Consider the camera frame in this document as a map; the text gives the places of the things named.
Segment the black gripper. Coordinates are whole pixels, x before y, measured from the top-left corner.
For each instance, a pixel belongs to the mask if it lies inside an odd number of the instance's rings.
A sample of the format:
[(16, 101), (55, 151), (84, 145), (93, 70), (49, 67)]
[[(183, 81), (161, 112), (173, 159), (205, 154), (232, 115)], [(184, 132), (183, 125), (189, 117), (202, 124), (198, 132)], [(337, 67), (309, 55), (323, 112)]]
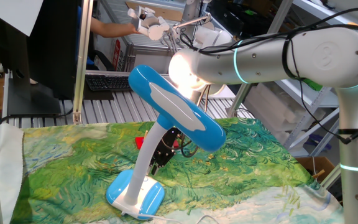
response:
[[(163, 141), (167, 146), (179, 146), (177, 138), (180, 135), (181, 131), (173, 127), (165, 133)], [(152, 175), (155, 175), (159, 168), (164, 167), (176, 154), (174, 149), (170, 149), (167, 146), (165, 146), (163, 143), (159, 143), (156, 150), (154, 151), (152, 160), (150, 162), (150, 173)]]

